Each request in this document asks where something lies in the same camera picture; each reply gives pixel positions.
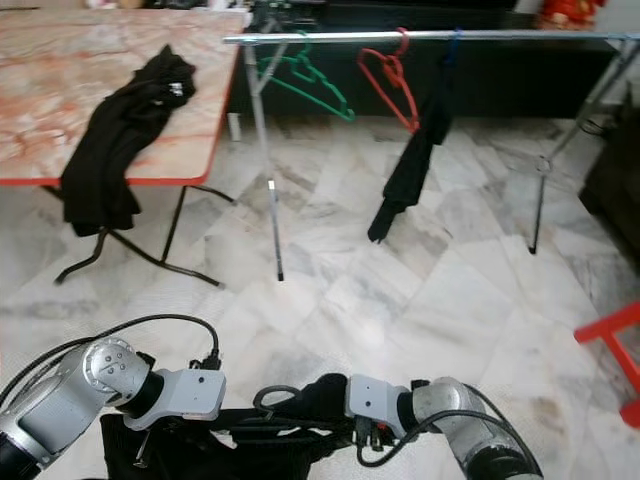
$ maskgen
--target folding table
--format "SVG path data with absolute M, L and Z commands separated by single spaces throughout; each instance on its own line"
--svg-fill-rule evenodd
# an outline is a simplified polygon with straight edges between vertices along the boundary
M 175 10 L 0 13 L 0 185 L 41 186 L 60 198 L 60 176 L 104 97 L 166 44 L 197 67 L 197 93 L 126 172 L 130 185 L 182 187 L 161 257 L 103 229 L 93 255 L 65 269 L 57 283 L 94 263 L 110 236 L 154 265 L 220 286 L 166 260 L 187 188 L 233 202 L 202 184 L 213 163 L 238 50 L 222 38 L 242 32 L 243 21 L 239 13 Z

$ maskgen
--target red plastic chair leg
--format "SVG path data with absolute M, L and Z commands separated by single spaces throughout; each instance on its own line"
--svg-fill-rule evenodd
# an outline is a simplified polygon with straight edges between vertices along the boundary
M 596 338 L 606 337 L 626 327 L 640 322 L 640 302 L 635 302 L 627 308 L 620 310 L 590 325 L 577 329 L 573 336 L 578 343 L 586 343 Z
M 614 336 L 605 338 L 605 342 L 613 356 L 618 361 L 620 368 L 631 382 L 631 385 L 636 389 L 636 392 L 640 392 L 640 367 L 636 365 L 635 360 L 629 352 L 627 352 L 620 340 Z
M 620 416 L 630 427 L 640 428 L 640 398 L 622 407 Z

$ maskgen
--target clothes rack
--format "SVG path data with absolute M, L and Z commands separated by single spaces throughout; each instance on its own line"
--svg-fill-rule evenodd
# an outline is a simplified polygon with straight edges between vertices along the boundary
M 542 221 L 542 208 L 544 204 L 545 184 L 547 177 L 552 171 L 553 161 L 561 151 L 569 144 L 573 137 L 580 131 L 584 121 L 597 109 L 600 101 L 611 90 L 611 88 L 624 76 L 629 67 L 634 63 L 640 54 L 640 33 L 598 33 L 598 32 L 568 32 L 549 30 L 433 30 L 433 31 L 389 31 L 389 32 L 345 32 L 345 33 L 268 33 L 268 34 L 243 34 L 232 35 L 224 38 L 224 43 L 235 44 L 245 49 L 245 64 L 247 67 L 247 77 L 251 92 L 253 113 L 256 129 L 260 141 L 260 149 L 266 166 L 267 186 L 269 189 L 269 207 L 271 223 L 273 227 L 274 247 L 277 263 L 278 280 L 284 280 L 284 271 L 280 249 L 280 237 L 278 233 L 277 214 L 277 190 L 273 177 L 274 168 L 269 156 L 269 146 L 267 131 L 265 126 L 264 109 L 262 106 L 261 90 L 264 88 L 268 78 L 273 75 L 282 52 L 289 44 L 299 43 L 368 43 L 368 42 L 389 42 L 397 43 L 402 41 L 403 36 L 410 40 L 431 40 L 431 41 L 578 41 L 578 40 L 609 40 L 622 42 L 619 55 L 614 58 L 613 63 L 617 65 L 608 69 L 611 71 L 603 75 L 598 86 L 581 108 L 574 126 L 569 129 L 558 141 L 552 152 L 540 158 L 537 170 L 540 174 L 538 189 L 538 199 L 536 203 L 535 218 L 532 228 L 532 238 L 529 244 L 529 252 L 533 255 L 537 253 L 540 224 Z M 276 56 L 272 63 L 265 70 L 262 78 L 258 75 L 258 65 L 256 61 L 255 47 L 258 45 L 279 45 Z

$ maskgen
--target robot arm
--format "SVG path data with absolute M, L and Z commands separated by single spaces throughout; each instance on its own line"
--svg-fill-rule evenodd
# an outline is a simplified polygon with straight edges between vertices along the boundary
M 166 416 L 217 417 L 225 377 L 213 370 L 151 371 L 150 357 L 107 337 L 67 355 L 54 375 L 0 414 L 0 478 L 30 480 L 49 467 L 104 407 L 125 414 L 132 430 Z
M 530 451 L 510 426 L 499 426 L 500 422 L 488 421 L 491 418 L 479 418 L 487 415 L 477 390 L 453 378 L 421 383 L 409 391 L 363 375 L 351 377 L 346 410 L 348 416 L 356 419 L 359 449 L 369 443 L 374 450 L 382 450 L 376 444 L 379 424 L 386 425 L 396 438 L 402 439 L 416 429 L 424 431 L 420 425 L 428 423 L 427 431 L 446 437 L 460 468 L 470 480 L 542 478 Z M 359 459 L 365 466 L 384 463 L 366 462 L 361 453 Z
M 178 416 L 212 421 L 225 393 L 222 372 L 185 369 L 152 371 L 152 359 L 129 344 L 104 337 L 70 351 L 56 373 L 36 383 L 0 412 L 0 478 L 31 480 L 77 440 L 104 407 L 124 414 L 132 430 Z M 379 425 L 399 442 L 391 458 L 417 433 L 446 437 L 470 480 L 535 480 L 542 475 L 517 433 L 484 413 L 487 400 L 452 378 L 421 382 L 413 391 L 354 375 L 345 392 L 345 414 L 355 419 L 359 460 L 370 443 L 381 450 Z

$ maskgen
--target hanging black garment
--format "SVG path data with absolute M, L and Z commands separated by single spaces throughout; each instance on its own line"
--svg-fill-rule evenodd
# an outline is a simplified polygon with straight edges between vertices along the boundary
M 347 378 L 341 374 L 324 375 L 307 385 L 299 398 L 275 404 L 277 417 L 323 422 L 344 422 Z M 241 419 L 264 416 L 257 410 L 222 411 L 213 422 L 215 430 L 227 429 Z M 351 431 L 342 440 L 304 442 L 322 439 L 320 434 L 299 430 L 285 436 L 279 431 L 264 432 L 261 439 L 295 438 L 298 443 L 265 445 L 241 443 L 256 434 L 234 433 L 238 443 L 233 449 L 211 435 L 207 422 L 183 422 L 185 427 L 154 426 L 147 442 L 147 468 L 134 466 L 145 432 L 125 427 L 121 415 L 104 415 L 100 419 L 105 460 L 110 480 L 304 480 L 311 465 L 351 444 Z
M 384 240 L 398 213 L 418 204 L 434 145 L 442 145 L 453 120 L 453 69 L 446 60 L 440 61 L 436 88 L 423 104 L 420 128 L 413 134 L 393 174 L 384 187 L 384 201 L 367 235 L 372 242 Z
M 78 236 L 94 235 L 102 227 L 133 227 L 132 215 L 140 207 L 125 171 L 158 138 L 171 112 L 193 96 L 195 70 L 167 45 L 93 112 L 60 179 L 64 219 Z

